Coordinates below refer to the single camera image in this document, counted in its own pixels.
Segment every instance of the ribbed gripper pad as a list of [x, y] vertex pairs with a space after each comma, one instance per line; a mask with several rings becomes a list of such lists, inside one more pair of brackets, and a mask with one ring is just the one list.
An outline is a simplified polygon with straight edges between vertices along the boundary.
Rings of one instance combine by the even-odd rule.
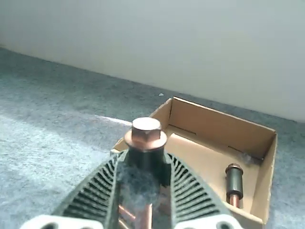
[[54, 211], [54, 215], [93, 219], [105, 223], [111, 212], [118, 155], [98, 166]]
[[172, 224], [221, 213], [229, 214], [214, 191], [181, 160], [173, 160], [171, 176]]

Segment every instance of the copper rod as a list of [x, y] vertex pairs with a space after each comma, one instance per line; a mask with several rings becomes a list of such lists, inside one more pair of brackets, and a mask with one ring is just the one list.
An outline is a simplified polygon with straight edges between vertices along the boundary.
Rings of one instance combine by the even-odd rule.
[[128, 216], [128, 218], [129, 218], [132, 222], [135, 221], [135, 216], [134, 216], [132, 213], [130, 213], [127, 209], [125, 209], [122, 205], [119, 205], [119, 213], [120, 213], [121, 215], [126, 215], [126, 216]]
[[144, 210], [137, 212], [135, 229], [152, 229], [153, 205], [148, 204]]
[[121, 218], [119, 218], [119, 226], [121, 229], [130, 229], [127, 223]]

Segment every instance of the open cardboard box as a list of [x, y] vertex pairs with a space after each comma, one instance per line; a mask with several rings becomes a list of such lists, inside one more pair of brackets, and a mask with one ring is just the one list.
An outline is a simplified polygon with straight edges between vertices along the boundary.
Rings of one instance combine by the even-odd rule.
[[[192, 167], [243, 228], [264, 228], [269, 218], [275, 130], [176, 97], [167, 100], [151, 117], [161, 122], [168, 135], [167, 152]], [[112, 152], [126, 148], [121, 139]], [[255, 159], [248, 163], [244, 154]], [[225, 169], [230, 163], [238, 163], [244, 170], [241, 208], [226, 202]]]

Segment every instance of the floor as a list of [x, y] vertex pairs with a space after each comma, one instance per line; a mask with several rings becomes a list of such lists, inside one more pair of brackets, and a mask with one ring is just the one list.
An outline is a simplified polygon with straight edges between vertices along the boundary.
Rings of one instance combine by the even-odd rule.
[[305, 124], [5, 49], [0, 49], [0, 228], [17, 229], [50, 213], [107, 158], [129, 121], [174, 95], [277, 130], [267, 228], [303, 228]]

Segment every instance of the white wall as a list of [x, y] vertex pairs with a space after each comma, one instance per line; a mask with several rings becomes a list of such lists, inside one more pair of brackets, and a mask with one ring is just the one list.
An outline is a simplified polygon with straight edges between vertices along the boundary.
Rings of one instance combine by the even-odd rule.
[[305, 0], [2, 0], [0, 44], [305, 121]]

